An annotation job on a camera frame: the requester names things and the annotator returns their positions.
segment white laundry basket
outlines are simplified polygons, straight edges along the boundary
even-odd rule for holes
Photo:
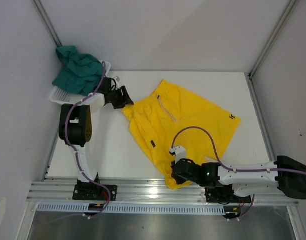
[[[108,61],[105,61],[106,63],[106,75],[108,75],[108,73],[110,72],[111,69],[111,63]],[[57,103],[60,105],[63,104],[75,104],[78,101],[80,101],[81,99],[85,98],[85,96],[79,95],[79,94],[73,94],[73,93],[69,93],[67,91],[64,91],[63,89],[54,86],[53,90],[51,91],[50,95],[49,95],[49,100],[53,103]],[[90,99],[88,99],[87,101],[85,101],[85,103],[92,103],[97,99],[97,96],[94,95],[94,97],[91,97]]]

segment gray wall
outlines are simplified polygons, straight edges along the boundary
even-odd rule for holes
[[[249,72],[288,0],[42,0],[63,45],[114,71]]]
[[[59,113],[48,95],[60,66],[31,1],[0,1],[0,240],[15,236],[31,182],[46,164]]]
[[[277,154],[306,164],[306,0],[300,1],[254,82]],[[306,225],[306,201],[300,212]]]

